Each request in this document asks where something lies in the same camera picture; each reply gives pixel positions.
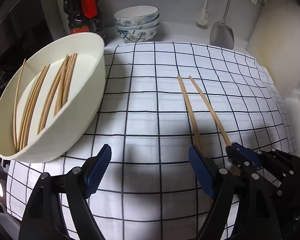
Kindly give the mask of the white black checkered cloth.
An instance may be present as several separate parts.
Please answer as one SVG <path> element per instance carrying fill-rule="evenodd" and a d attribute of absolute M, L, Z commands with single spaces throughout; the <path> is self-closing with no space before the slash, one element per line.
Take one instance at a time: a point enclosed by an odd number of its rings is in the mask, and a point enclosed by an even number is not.
<path fill-rule="evenodd" d="M 81 166 L 104 144 L 112 156 L 88 204 L 106 239 L 193 239 L 209 211 L 189 163 L 194 133 L 186 88 L 204 155 L 237 174 L 206 104 L 205 93 L 231 141 L 252 150 L 295 154 L 292 128 L 266 68 L 249 54 L 203 44 L 153 42 L 108 48 L 106 90 L 92 123 L 54 161 L 13 161 L 7 212 L 21 219 L 42 172 Z"/>

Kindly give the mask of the large white round bowl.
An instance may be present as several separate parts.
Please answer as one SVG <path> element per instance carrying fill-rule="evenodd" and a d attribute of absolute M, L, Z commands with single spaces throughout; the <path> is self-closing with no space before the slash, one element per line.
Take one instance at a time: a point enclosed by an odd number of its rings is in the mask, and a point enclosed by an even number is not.
<path fill-rule="evenodd" d="M 13 106 L 20 68 L 0 98 L 0 157 L 26 163 L 58 158 L 92 122 L 106 83 L 104 41 L 94 33 L 60 38 L 30 57 L 21 76 L 17 104 L 17 152 L 13 143 Z M 54 116 L 59 85 L 44 129 L 37 134 L 50 86 L 66 54 L 77 53 L 67 102 Z"/>

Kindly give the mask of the cream cutting board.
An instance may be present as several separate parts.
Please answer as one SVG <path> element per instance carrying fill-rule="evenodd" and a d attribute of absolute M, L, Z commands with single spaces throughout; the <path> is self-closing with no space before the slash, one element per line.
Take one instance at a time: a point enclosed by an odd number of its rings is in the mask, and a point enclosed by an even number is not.
<path fill-rule="evenodd" d="M 271 75 L 285 98 L 300 81 L 300 6 L 296 0 L 268 0 L 247 51 Z"/>

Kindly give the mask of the metal spatula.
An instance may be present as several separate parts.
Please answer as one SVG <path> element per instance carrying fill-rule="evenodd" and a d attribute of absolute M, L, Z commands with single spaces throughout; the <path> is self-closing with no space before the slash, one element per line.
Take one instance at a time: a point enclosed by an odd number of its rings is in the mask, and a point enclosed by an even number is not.
<path fill-rule="evenodd" d="M 223 18 L 214 23 L 210 31 L 210 44 L 232 50 L 235 46 L 234 32 L 226 23 L 226 17 L 230 8 L 231 0 L 227 1 Z"/>

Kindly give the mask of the bottom floral ceramic bowl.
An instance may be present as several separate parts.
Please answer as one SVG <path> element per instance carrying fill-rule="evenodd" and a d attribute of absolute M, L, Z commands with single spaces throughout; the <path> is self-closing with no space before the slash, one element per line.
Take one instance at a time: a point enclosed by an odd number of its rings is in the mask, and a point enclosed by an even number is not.
<path fill-rule="evenodd" d="M 136 42 L 146 42 L 148 40 L 151 40 L 158 31 L 160 24 L 146 28 L 146 29 L 120 29 L 117 28 L 116 31 L 125 42 L 127 43 L 136 43 Z"/>

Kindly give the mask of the floral ceramic bowl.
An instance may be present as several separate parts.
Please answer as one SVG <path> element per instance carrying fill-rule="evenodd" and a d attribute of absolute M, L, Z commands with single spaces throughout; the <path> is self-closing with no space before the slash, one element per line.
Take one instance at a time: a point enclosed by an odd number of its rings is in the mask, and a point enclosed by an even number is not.
<path fill-rule="evenodd" d="M 159 18 L 160 18 L 160 15 L 158 15 L 156 19 L 154 19 L 153 21 L 151 21 L 149 23 L 136 25 L 136 26 L 121 27 L 121 26 L 116 25 L 116 29 L 119 29 L 119 30 L 138 30 L 138 29 L 153 28 L 153 27 L 159 25 Z"/>
<path fill-rule="evenodd" d="M 132 27 L 150 23 L 157 19 L 159 9 L 151 5 L 137 5 L 117 11 L 115 24 L 120 27 Z"/>
<path fill-rule="evenodd" d="M 120 29 L 117 28 L 116 31 L 125 42 L 127 43 L 136 43 L 136 42 L 146 42 L 148 40 L 151 40 L 158 31 L 160 24 L 146 28 L 146 29 Z"/>

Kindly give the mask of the middle floral ceramic bowl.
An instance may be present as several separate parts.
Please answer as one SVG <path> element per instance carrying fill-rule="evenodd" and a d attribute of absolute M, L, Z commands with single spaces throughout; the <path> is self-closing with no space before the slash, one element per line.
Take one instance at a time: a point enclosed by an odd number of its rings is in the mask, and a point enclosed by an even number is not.
<path fill-rule="evenodd" d="M 136 26 L 121 27 L 121 26 L 116 25 L 116 29 L 119 29 L 119 30 L 138 30 L 138 29 L 153 28 L 153 27 L 159 25 L 159 18 L 160 18 L 160 15 L 158 15 L 156 19 L 154 19 L 153 21 L 151 21 L 149 23 L 136 25 Z"/>

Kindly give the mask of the top floral ceramic bowl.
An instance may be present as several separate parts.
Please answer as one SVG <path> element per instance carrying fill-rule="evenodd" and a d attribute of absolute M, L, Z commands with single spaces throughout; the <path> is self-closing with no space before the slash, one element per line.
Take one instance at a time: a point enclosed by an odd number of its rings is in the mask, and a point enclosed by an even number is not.
<path fill-rule="evenodd" d="M 120 27 L 132 27 L 150 23 L 157 19 L 159 9 L 151 5 L 137 5 L 117 11 L 115 24 Z"/>

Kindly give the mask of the dark soy sauce bottle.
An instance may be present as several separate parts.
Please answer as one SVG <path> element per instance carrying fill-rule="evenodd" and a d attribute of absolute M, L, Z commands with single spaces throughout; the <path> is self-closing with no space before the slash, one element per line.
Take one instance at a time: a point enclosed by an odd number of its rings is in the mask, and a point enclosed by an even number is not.
<path fill-rule="evenodd" d="M 99 0 L 63 0 L 63 10 L 68 16 L 71 34 L 91 32 L 106 40 L 103 14 L 98 2 Z"/>

